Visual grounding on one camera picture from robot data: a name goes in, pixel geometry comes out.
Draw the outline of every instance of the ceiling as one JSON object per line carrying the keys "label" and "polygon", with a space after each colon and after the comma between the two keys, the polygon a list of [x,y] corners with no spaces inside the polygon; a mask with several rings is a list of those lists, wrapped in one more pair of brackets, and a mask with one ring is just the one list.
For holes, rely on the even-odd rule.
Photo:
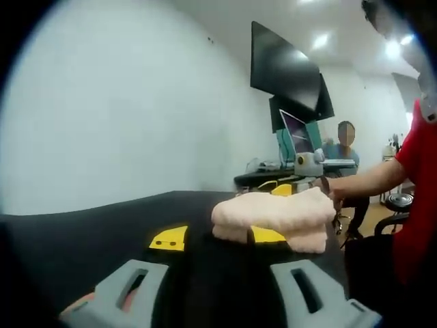
{"label": "ceiling", "polygon": [[[172,0],[199,21],[250,70],[251,21],[273,30],[320,66],[353,66],[359,72],[417,77],[365,20],[361,0]],[[326,46],[313,49],[328,35]]]}

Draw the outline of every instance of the white wall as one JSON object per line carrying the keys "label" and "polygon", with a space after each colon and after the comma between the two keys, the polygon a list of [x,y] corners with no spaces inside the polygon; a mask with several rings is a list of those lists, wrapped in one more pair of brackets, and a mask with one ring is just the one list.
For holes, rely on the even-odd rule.
{"label": "white wall", "polygon": [[406,109],[393,77],[359,74],[347,67],[322,67],[321,71],[335,110],[335,117],[319,122],[322,139],[337,140],[338,123],[351,121],[360,171],[380,163],[393,133],[404,137],[408,133]]}
{"label": "white wall", "polygon": [[61,1],[3,95],[2,211],[232,190],[276,159],[268,97],[208,36],[163,0]]}

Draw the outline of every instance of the black monitor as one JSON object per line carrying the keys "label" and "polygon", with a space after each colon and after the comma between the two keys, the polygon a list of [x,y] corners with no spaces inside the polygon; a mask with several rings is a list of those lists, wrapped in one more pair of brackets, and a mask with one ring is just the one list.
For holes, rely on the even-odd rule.
{"label": "black monitor", "polygon": [[270,117],[272,119],[272,132],[276,133],[276,131],[285,128],[283,120],[281,118],[281,114],[279,110],[292,114],[295,117],[298,117],[305,123],[312,122],[314,120],[320,121],[325,118],[331,118],[334,116],[334,108],[333,104],[330,100],[328,88],[326,87],[325,80],[322,75],[320,75],[320,94],[317,105],[315,107],[315,118],[313,115],[308,115],[308,112],[303,109],[302,106],[297,105],[294,102],[287,101],[284,98],[274,96],[270,101]]}
{"label": "black monitor", "polygon": [[287,40],[252,22],[251,87],[294,103],[316,120],[320,71]]}

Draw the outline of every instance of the ceiling light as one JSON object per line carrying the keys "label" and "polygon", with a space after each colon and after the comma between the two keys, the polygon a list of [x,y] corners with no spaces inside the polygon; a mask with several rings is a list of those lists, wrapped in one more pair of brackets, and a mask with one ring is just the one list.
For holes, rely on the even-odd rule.
{"label": "ceiling light", "polygon": [[313,49],[319,49],[322,48],[323,46],[326,46],[328,44],[328,38],[329,38],[328,34],[324,34],[322,36],[317,37],[313,43]]}
{"label": "ceiling light", "polygon": [[410,34],[408,36],[404,36],[401,40],[401,44],[403,46],[406,46],[407,44],[410,44],[412,39],[414,39],[414,35]]}
{"label": "ceiling light", "polygon": [[401,47],[396,41],[389,41],[387,42],[385,52],[388,58],[395,59],[401,54]]}

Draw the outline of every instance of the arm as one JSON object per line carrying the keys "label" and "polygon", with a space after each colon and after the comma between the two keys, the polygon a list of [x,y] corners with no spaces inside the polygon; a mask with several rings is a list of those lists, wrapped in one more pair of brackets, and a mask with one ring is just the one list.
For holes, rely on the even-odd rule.
{"label": "arm", "polygon": [[396,159],[383,162],[364,174],[328,179],[336,199],[365,197],[383,193],[400,185],[407,177],[404,167]]}
{"label": "arm", "polygon": [[425,122],[421,119],[419,102],[416,101],[411,131],[395,159],[383,162],[364,174],[328,179],[330,196],[337,200],[367,197],[391,190],[407,178],[414,182],[421,153],[422,124]]}

